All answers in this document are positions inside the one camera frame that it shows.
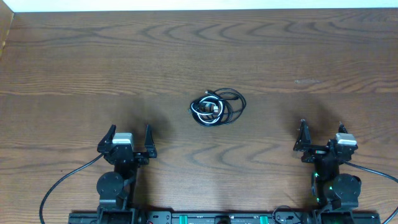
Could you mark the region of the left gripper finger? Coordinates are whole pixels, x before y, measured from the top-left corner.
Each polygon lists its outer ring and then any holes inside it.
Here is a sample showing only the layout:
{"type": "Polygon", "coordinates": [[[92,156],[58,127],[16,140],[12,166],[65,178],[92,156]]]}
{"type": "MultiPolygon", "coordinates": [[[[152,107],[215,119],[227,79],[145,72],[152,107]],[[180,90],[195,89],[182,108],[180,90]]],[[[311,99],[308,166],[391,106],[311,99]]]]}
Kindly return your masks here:
{"type": "Polygon", "coordinates": [[[152,128],[149,124],[146,127],[146,138],[145,138],[144,147],[146,148],[146,151],[148,153],[155,153],[155,144],[152,137],[152,128]]]}
{"type": "Polygon", "coordinates": [[[109,128],[108,132],[105,134],[105,136],[102,138],[102,140],[98,143],[98,145],[97,145],[98,152],[108,152],[109,151],[109,147],[112,145],[115,132],[116,132],[116,125],[112,124],[111,127],[109,128]]]}

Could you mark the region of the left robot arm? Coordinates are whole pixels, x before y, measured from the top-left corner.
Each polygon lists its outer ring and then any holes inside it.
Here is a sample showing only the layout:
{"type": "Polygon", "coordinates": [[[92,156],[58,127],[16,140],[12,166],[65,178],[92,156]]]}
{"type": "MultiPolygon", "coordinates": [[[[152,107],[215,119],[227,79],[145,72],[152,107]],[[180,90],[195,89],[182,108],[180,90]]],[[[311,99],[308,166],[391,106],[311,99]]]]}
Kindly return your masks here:
{"type": "Polygon", "coordinates": [[[146,223],[147,215],[134,207],[132,199],[140,166],[148,165],[157,157],[152,138],[152,128],[146,127],[145,151],[134,151],[134,138],[131,133],[117,133],[112,125],[98,143],[97,151],[114,166],[114,170],[103,174],[97,181],[99,193],[97,220],[99,224],[146,223]]]}

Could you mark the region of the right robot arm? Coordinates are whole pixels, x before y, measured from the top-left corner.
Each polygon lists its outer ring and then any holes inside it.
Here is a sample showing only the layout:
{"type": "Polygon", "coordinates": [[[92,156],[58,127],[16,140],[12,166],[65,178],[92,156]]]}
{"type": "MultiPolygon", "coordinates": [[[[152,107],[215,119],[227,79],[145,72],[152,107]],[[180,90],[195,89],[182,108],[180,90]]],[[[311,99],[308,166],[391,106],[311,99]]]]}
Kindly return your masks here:
{"type": "Polygon", "coordinates": [[[312,194],[317,198],[318,209],[307,217],[307,223],[353,223],[352,210],[358,207],[361,179],[342,174],[340,165],[351,160],[358,149],[357,140],[343,123],[338,132],[325,145],[312,143],[307,122],[302,119],[293,150],[303,153],[301,161],[313,164],[312,194]]]}

